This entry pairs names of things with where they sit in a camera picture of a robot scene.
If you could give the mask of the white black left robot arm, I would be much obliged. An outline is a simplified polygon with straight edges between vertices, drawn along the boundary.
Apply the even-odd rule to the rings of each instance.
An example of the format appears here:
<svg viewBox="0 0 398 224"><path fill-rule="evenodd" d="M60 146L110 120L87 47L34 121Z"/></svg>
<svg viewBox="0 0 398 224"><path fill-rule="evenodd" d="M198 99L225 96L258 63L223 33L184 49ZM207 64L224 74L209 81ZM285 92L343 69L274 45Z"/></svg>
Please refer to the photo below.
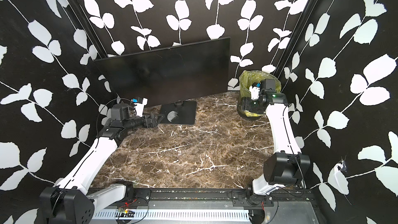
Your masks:
<svg viewBox="0 0 398 224"><path fill-rule="evenodd" d="M164 114L146 114L146 98L115 104L89 151L58 184L40 194L40 211L46 224L88 224L95 214L108 206L135 200L131 183L116 183L89 194L90 186L106 160L128 133L139 128L155 128Z"/></svg>

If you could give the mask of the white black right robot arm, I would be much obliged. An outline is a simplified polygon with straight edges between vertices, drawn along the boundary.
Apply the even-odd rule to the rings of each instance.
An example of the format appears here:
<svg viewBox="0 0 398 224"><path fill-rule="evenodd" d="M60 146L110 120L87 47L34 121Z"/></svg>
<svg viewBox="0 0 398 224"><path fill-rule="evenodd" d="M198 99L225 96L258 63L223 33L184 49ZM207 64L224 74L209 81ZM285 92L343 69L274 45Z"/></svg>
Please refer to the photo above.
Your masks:
<svg viewBox="0 0 398 224"><path fill-rule="evenodd" d="M263 174L253 180L255 195L270 195L287 186L303 186L304 176L310 167L309 156L302 154L293 136L286 95L276 90L273 79L264 79L249 87L250 96L242 98L244 113L266 115L271 126L274 153L263 165Z"/></svg>

